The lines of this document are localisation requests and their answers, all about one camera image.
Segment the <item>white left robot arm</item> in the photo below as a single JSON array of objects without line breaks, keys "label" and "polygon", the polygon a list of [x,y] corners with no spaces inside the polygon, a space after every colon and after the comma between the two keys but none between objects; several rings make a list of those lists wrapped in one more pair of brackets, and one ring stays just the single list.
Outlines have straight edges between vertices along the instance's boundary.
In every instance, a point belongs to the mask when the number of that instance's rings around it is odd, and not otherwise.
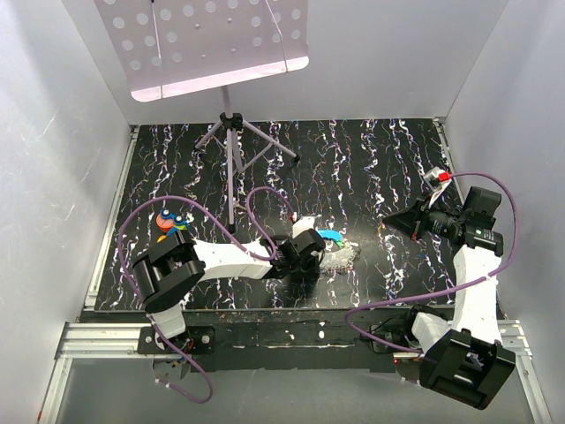
[{"label": "white left robot arm", "polygon": [[159,331],[157,342],[166,352],[181,352],[188,333],[181,300],[197,283],[221,278],[253,280],[311,279],[320,271],[326,244],[314,229],[275,236],[236,246],[208,243],[178,231],[145,251],[132,273],[143,299],[143,308]]}]

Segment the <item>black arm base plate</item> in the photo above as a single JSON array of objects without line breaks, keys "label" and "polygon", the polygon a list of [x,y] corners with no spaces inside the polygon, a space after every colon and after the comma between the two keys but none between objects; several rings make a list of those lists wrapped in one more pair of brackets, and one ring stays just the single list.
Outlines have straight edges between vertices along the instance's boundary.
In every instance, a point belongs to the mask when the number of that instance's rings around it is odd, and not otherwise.
[{"label": "black arm base plate", "polygon": [[393,350],[373,341],[406,343],[406,307],[355,314],[354,324],[336,310],[187,312],[176,336],[147,325],[137,352],[156,359],[190,357],[208,372],[235,370],[365,369],[390,373],[397,365],[416,368],[421,354]]}]

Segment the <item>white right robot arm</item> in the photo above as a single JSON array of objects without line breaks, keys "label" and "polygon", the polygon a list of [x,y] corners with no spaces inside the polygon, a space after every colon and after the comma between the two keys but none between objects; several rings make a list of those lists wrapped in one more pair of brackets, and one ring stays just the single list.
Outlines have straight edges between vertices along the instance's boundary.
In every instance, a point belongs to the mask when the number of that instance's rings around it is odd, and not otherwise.
[{"label": "white right robot arm", "polygon": [[383,223],[413,240],[430,232],[447,239],[457,251],[456,299],[452,319],[430,307],[414,306],[399,329],[401,344],[422,349],[419,368],[423,387],[486,409],[515,369],[516,355],[503,347],[496,315],[497,279],[503,236],[494,231],[499,193],[473,186],[460,211],[436,205],[440,192],[420,196],[413,206],[384,218]]}]

